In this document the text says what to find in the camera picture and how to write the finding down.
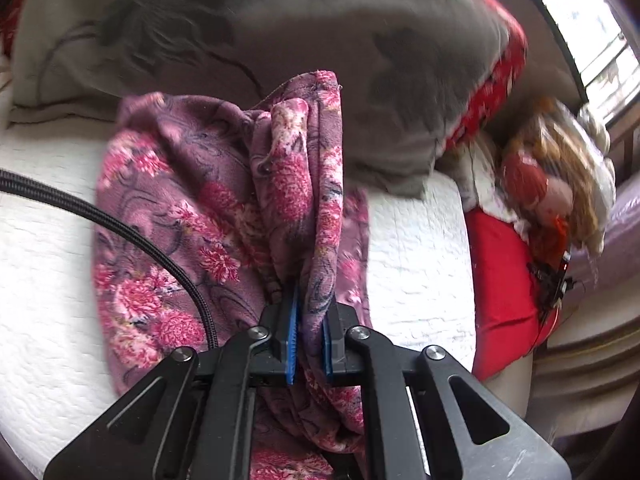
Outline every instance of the red cushion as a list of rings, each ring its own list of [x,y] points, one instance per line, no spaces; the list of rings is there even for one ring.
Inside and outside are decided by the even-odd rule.
[[[479,208],[466,213],[465,220],[476,297],[473,374],[482,381],[542,343],[558,313],[540,327],[538,285],[527,269],[529,246],[513,226]]]
[[[471,139],[495,114],[520,76],[527,57],[527,38],[516,19],[496,0],[482,0],[507,27],[509,41],[492,72],[469,100],[466,114],[447,139],[447,149]]]

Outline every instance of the gray pillow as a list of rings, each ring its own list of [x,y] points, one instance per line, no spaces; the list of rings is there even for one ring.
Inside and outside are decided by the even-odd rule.
[[[415,196],[507,42],[480,0],[27,0],[11,119],[112,120],[149,91],[249,108],[331,70],[346,175]]]

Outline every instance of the metal screw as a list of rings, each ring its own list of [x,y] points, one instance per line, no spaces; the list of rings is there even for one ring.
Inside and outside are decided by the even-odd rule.
[[[440,359],[444,359],[447,353],[444,351],[444,348],[438,345],[427,346],[425,350],[427,357],[429,359],[433,359],[434,361],[440,361]]]
[[[188,346],[180,346],[171,352],[171,357],[173,357],[175,361],[183,363],[193,357],[193,350]]]
[[[256,341],[260,341],[260,339],[264,339],[269,335],[269,330],[267,330],[263,326],[252,326],[249,329],[249,337],[251,339],[255,339]]]
[[[371,332],[365,326],[354,326],[353,328],[349,329],[349,335],[354,339],[363,340],[368,339],[371,335]]]

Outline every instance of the pink floral blanket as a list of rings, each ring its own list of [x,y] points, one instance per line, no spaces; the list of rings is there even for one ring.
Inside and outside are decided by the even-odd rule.
[[[328,388],[320,327],[335,293],[370,324],[367,205],[342,185],[335,75],[315,72],[252,110],[160,93],[124,99],[97,205],[182,266],[207,300],[220,344],[258,323],[282,284],[300,279],[299,365],[290,388],[264,389],[252,478],[328,478],[318,453],[363,449],[357,388]],[[94,284],[116,388],[123,393],[177,346],[206,349],[197,310],[176,281],[96,229]]]

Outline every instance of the pillow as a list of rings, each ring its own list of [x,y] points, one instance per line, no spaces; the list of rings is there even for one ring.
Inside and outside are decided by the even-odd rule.
[[[347,176],[418,196],[510,41],[481,0],[27,0],[12,120],[112,120],[121,96],[149,91],[248,108],[331,70]]]
[[[527,38],[516,19],[497,0],[482,0],[509,31],[509,43],[482,86],[469,100],[466,114],[447,139],[447,148],[469,140],[487,123],[511,93],[527,58]]]
[[[541,326],[538,284],[527,269],[529,247],[513,226],[476,208],[465,214],[476,297],[473,374],[485,380],[531,352],[551,333],[554,311]]]
[[[458,185],[465,213],[479,207],[494,218],[513,223],[518,215],[507,206],[502,190],[495,185],[497,153],[492,138],[480,131],[468,144],[447,151],[436,162],[436,169]]]

